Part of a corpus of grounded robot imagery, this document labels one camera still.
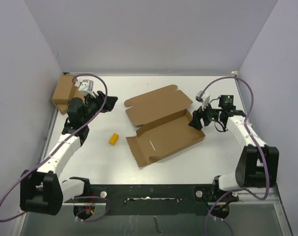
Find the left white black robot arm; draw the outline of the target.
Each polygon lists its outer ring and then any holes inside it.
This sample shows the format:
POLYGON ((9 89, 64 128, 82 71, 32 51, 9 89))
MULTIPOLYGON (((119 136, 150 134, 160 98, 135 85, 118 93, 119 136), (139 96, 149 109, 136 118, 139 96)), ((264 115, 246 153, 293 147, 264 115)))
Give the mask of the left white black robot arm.
POLYGON ((111 112, 116 96, 102 91, 75 97, 68 102, 67 118, 54 149, 44 159, 44 164, 34 170, 25 170, 20 183, 20 208, 23 211, 56 215, 64 202, 78 199, 86 202, 91 197, 91 184, 84 177, 59 179, 74 153, 82 147, 89 133, 88 124, 99 113, 111 112))

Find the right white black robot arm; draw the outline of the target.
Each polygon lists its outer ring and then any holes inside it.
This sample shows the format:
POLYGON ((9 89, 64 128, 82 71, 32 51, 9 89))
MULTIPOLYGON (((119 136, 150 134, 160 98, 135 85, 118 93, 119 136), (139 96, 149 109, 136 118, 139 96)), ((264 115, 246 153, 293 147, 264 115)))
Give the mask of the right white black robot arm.
POLYGON ((248 187, 273 188, 276 185, 279 150, 270 147, 258 137, 252 126, 245 120, 245 113, 234 105, 233 95, 221 95, 218 108, 211 106, 210 96, 200 92, 196 101, 201 106, 193 111, 190 127, 201 130, 211 122, 229 131, 242 150, 234 173, 218 176, 216 185, 210 188, 210 195, 221 201, 232 190, 244 190, 248 187))

